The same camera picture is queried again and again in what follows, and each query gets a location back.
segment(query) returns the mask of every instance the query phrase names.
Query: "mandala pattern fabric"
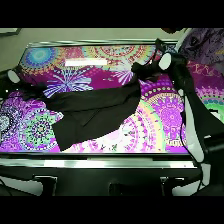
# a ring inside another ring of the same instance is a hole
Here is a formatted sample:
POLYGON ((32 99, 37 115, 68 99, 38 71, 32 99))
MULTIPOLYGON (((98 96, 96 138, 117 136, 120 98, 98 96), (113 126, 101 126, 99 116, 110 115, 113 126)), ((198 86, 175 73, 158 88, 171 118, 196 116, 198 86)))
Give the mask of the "mandala pattern fabric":
MULTIPOLYGON (((131 65, 145 64, 153 55, 154 45, 85 46, 27 49, 20 62, 23 79, 35 85, 44 82, 47 97, 56 92, 117 88, 133 76, 131 65), (66 59, 104 58, 105 66, 65 67, 66 59)), ((224 123, 224 78, 207 65, 188 63, 196 92, 207 109, 217 110, 224 123)), ((75 144, 68 153, 187 153, 185 128, 180 133, 183 111, 181 98, 167 75, 156 83, 141 81, 142 98, 136 113, 120 128, 97 139, 75 144)), ((21 93, 11 93, 0 111, 1 152, 60 152, 52 124, 61 113, 48 111, 43 102, 24 102, 21 93)))

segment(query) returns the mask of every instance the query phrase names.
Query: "metal frame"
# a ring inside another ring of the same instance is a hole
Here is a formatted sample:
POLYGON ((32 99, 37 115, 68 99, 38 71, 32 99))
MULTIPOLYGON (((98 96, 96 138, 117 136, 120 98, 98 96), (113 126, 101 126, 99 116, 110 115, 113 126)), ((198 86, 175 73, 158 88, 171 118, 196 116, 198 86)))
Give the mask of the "metal frame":
MULTIPOLYGON (((164 39, 166 44, 176 44, 178 40, 164 39)), ((27 48, 99 46, 99 45, 148 45, 155 44, 155 39, 113 39, 52 41, 29 43, 27 48)), ((81 153, 0 153, 0 165, 54 168, 196 168, 189 154, 81 154, 81 153)))

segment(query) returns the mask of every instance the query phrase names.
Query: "table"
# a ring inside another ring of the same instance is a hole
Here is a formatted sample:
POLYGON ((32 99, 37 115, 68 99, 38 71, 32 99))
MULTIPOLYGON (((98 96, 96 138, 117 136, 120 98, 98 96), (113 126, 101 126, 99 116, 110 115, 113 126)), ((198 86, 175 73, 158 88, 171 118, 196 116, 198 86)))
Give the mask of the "table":
MULTIPOLYGON (((30 44, 21 60, 21 78, 44 82, 47 97, 55 92, 114 88, 130 81, 131 65, 145 64, 152 56, 153 41, 62 42, 30 44), (66 67, 66 59, 104 58, 107 65, 66 67)), ((170 51, 175 44, 168 42, 170 51)), ((224 122, 224 82, 221 73, 189 62, 196 91, 208 109, 218 110, 224 122)), ((67 153, 187 154, 180 141, 183 103, 167 75, 157 83, 140 81, 142 97, 136 113, 119 130, 98 139, 75 144, 67 153)), ((43 102, 8 99, 0 112, 3 142, 0 152, 59 153, 51 125, 63 114, 48 111, 43 102)), ((185 128, 182 131, 184 143, 185 128)))

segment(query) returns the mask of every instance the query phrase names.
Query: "folded black garment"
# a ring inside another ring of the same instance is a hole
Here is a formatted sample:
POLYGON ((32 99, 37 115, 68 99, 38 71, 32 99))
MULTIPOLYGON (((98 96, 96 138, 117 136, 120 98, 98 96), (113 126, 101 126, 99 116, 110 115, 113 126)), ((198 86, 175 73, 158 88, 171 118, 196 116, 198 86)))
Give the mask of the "folded black garment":
POLYGON ((75 143, 99 138, 117 130, 135 110, 141 97, 136 75, 120 87, 81 92, 55 93, 43 99, 48 110, 62 112, 52 125, 60 150, 75 143))

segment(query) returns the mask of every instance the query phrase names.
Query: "white wall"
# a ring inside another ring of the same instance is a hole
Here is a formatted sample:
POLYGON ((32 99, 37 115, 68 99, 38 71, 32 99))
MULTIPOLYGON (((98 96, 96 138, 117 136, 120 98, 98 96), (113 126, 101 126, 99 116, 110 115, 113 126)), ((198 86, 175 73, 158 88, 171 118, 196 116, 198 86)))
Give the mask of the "white wall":
POLYGON ((0 28, 0 33, 16 32, 18 28, 0 28))

